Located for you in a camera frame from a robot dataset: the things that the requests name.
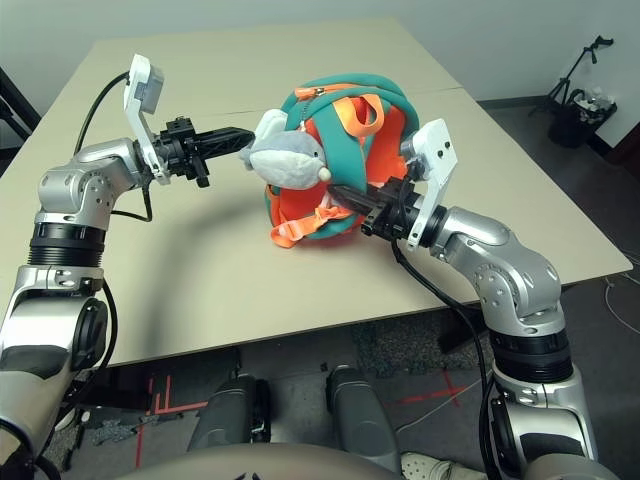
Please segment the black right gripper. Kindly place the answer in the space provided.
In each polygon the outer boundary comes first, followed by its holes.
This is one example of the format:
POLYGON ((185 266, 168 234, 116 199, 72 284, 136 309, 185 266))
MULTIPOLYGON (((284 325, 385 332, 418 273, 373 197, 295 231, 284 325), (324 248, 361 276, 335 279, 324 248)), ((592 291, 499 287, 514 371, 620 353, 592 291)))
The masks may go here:
POLYGON ((328 193, 339 205, 364 216, 361 231, 383 239, 407 239, 419 208, 421 196, 408 176, 390 177, 382 186, 369 184, 365 191, 348 185, 331 184, 328 193))

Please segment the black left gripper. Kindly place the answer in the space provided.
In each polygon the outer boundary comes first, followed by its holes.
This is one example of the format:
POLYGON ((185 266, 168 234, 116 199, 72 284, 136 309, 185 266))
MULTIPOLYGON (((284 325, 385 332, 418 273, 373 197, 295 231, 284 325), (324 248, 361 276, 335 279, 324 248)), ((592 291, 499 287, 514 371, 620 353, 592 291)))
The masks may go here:
POLYGON ((239 152, 254 140, 254 133, 238 127, 224 127, 197 133, 189 117, 166 123, 159 142, 172 175, 195 180, 200 188, 210 186, 206 159, 239 152))

